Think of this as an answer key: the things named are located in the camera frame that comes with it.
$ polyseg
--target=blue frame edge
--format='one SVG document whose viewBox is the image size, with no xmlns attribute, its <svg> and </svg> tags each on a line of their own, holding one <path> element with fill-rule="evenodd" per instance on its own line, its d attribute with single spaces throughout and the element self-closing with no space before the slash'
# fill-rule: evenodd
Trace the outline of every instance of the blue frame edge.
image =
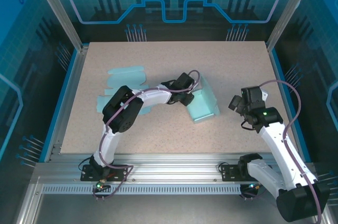
<svg viewBox="0 0 338 224">
<path fill-rule="evenodd" d="M 281 80 L 285 81 L 284 74 L 283 74 L 283 71 L 281 70 L 281 66 L 280 66 L 275 48 L 272 49 L 272 54 L 273 54 L 273 57 L 274 57 L 274 60 L 275 60 L 276 69 L 278 71 L 279 77 L 280 77 Z M 292 103 L 291 95 L 290 95 L 290 93 L 287 89 L 287 86 L 285 84 L 279 84 L 279 85 L 282 85 L 282 87 L 283 87 L 283 91 L 285 93 L 287 105 L 290 108 L 292 117 L 294 117 L 296 115 L 296 111 L 295 111 L 295 107 Z M 294 126 L 295 126 L 295 129 L 297 131 L 299 144 L 301 146 L 301 151 L 303 152 L 303 155 L 304 155 L 304 161 L 305 162 L 311 162 L 311 158 L 310 158 L 310 155 L 308 153 L 307 146 L 306 146 L 306 143 L 305 143 L 305 139 L 304 139 L 304 136 L 303 136 L 301 126 L 299 124 L 298 119 L 294 122 Z"/>
<path fill-rule="evenodd" d="M 40 155 L 39 162 L 44 162 L 44 159 L 47 155 L 48 147 L 49 147 L 49 144 L 51 143 L 51 140 L 52 140 L 54 127 L 55 127 L 55 124 L 57 122 L 57 118 L 58 118 L 58 115 L 59 115 L 59 112 L 60 112 L 61 104 L 63 102 L 65 90 L 67 89 L 67 85 L 68 85 L 68 82 L 69 82 L 69 79 L 70 79 L 70 74 L 72 72 L 74 62 L 75 62 L 77 55 L 78 55 L 78 51 L 76 49 L 74 49 L 74 52 L 73 52 L 72 58 L 70 60 L 68 70 L 67 70 L 67 73 L 65 75 L 64 82 L 63 82 L 63 85 L 62 85 L 62 88 L 61 88 L 61 92 L 60 92 L 60 95 L 59 95 L 57 106 L 55 107 L 54 115 L 53 115 L 51 124 L 50 124 L 49 129 L 48 129 L 47 137 L 46 137 L 46 140 L 45 140 L 43 148 L 42 148 L 42 152 L 41 152 L 41 155 Z"/>
</svg>

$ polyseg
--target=glass panel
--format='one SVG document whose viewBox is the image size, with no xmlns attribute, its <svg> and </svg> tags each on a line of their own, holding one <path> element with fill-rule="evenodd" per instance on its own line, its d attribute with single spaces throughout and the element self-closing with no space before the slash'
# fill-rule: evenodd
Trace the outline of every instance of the glass panel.
<svg viewBox="0 0 338 224">
<path fill-rule="evenodd" d="M 0 222 L 15 223 L 73 47 L 46 0 L 0 5 Z"/>
<path fill-rule="evenodd" d="M 267 40 L 288 0 L 61 1 L 90 42 Z"/>
<path fill-rule="evenodd" d="M 338 0 L 302 0 L 275 47 L 286 80 L 302 98 L 299 123 L 320 180 L 337 204 Z M 294 93 L 291 99 L 297 107 Z"/>
</svg>

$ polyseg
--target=black mounting plate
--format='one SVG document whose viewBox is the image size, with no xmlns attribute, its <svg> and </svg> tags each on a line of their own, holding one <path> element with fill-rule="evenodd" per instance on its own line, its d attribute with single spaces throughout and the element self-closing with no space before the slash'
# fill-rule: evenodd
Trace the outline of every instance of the black mounting plate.
<svg viewBox="0 0 338 224">
<path fill-rule="evenodd" d="M 222 164 L 220 166 L 223 182 L 256 182 L 254 178 L 245 179 L 239 172 L 238 165 Z"/>
<path fill-rule="evenodd" d="M 125 165 L 114 165 L 117 167 L 123 167 Z M 124 178 L 124 172 L 127 172 L 127 169 L 110 169 L 109 174 L 112 174 L 112 176 L 109 176 L 107 178 L 107 182 L 121 182 Z M 83 182 L 98 182 L 102 177 L 96 172 L 96 170 L 92 167 L 92 165 L 87 164 L 82 167 L 82 174 L 80 181 Z"/>
</svg>

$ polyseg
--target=enclosure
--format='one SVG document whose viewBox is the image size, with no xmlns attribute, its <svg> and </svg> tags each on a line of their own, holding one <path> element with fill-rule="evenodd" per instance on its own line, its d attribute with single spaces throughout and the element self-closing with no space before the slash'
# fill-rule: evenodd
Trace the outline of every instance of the enclosure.
<svg viewBox="0 0 338 224">
<path fill-rule="evenodd" d="M 240 183 L 222 182 L 217 170 L 260 153 L 279 171 L 269 147 L 240 131 L 242 118 L 228 109 L 242 87 L 270 79 L 287 81 L 301 96 L 289 133 L 319 182 L 331 187 L 322 223 L 335 223 L 338 0 L 0 4 L 1 223 L 285 223 L 270 195 L 244 202 L 224 193 Z M 111 97 L 109 70 L 136 66 L 146 73 L 140 85 L 152 87 L 200 70 L 219 116 L 195 125 L 183 106 L 145 111 L 116 154 L 117 164 L 137 168 L 111 201 L 95 202 L 94 183 L 80 181 L 78 164 L 101 137 L 97 98 Z M 294 91 L 266 89 L 267 104 L 290 121 Z"/>
</svg>

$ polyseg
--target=speckled tabletop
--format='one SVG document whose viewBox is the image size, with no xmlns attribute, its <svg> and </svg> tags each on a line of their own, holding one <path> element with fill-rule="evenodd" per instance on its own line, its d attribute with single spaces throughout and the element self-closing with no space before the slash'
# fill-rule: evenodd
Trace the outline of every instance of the speckled tabletop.
<svg viewBox="0 0 338 224">
<path fill-rule="evenodd" d="M 145 68 L 145 83 L 151 87 L 199 70 L 211 85 L 221 114 L 194 124 L 183 105 L 157 105 L 137 117 L 117 153 L 269 152 L 256 132 L 241 129 L 243 118 L 228 108 L 241 88 L 275 79 L 264 42 L 108 42 L 89 45 L 61 153 L 97 149 L 103 122 L 96 100 L 107 88 L 107 71 L 131 66 Z M 287 123 L 277 84 L 264 89 L 269 93 L 267 107 L 276 107 Z"/>
</svg>

